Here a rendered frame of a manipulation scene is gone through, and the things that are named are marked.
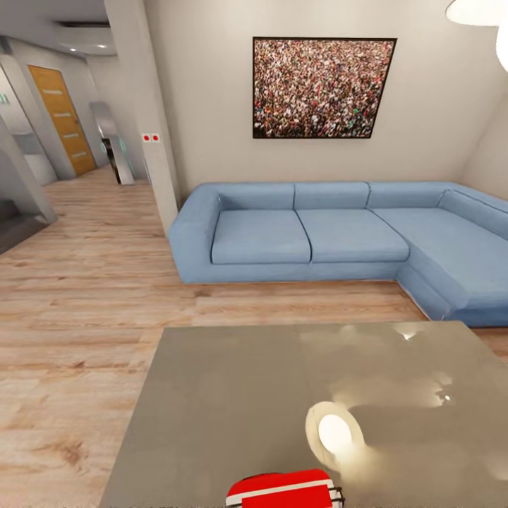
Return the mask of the radio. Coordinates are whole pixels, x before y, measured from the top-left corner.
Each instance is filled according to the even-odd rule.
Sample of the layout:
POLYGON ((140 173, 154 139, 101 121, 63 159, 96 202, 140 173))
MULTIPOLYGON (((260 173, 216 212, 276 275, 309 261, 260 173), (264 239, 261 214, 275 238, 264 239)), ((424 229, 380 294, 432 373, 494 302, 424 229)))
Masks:
POLYGON ((321 469, 261 473, 235 483, 222 508, 342 508, 341 490, 321 469))

